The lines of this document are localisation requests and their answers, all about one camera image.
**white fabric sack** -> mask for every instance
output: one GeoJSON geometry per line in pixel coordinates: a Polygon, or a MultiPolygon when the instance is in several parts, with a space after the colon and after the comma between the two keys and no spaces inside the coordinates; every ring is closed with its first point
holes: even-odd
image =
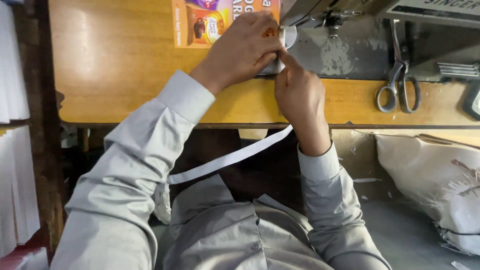
{"type": "Polygon", "coordinates": [[[378,161],[403,195],[444,229],[441,236],[460,251],[480,255],[480,150],[440,145],[406,136],[376,135],[378,161]],[[455,165],[457,160],[471,170],[455,165]]]}

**grey metal surface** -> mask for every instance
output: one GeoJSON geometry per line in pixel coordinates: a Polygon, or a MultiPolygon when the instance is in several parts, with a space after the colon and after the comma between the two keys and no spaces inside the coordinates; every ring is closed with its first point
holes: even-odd
{"type": "Polygon", "coordinates": [[[322,78],[387,80],[391,33],[389,25],[370,16],[345,22],[339,37],[330,39],[315,22],[299,27],[297,42],[288,49],[308,70],[322,78]]]}

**yellow table surface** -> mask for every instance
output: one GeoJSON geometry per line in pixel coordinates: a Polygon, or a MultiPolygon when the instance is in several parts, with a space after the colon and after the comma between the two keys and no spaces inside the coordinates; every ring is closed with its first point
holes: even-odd
{"type": "MultiPolygon", "coordinates": [[[[55,85],[63,95],[65,122],[119,123],[155,97],[176,69],[189,72],[207,53],[174,48],[169,0],[50,0],[49,7],[55,85]]],[[[422,104],[414,114],[377,109],[375,93],[386,82],[323,83],[330,124],[480,125],[460,110],[466,89],[460,83],[421,83],[422,104]]],[[[230,87],[201,123],[286,122],[273,92],[273,81],[261,79],[230,87]]]]}

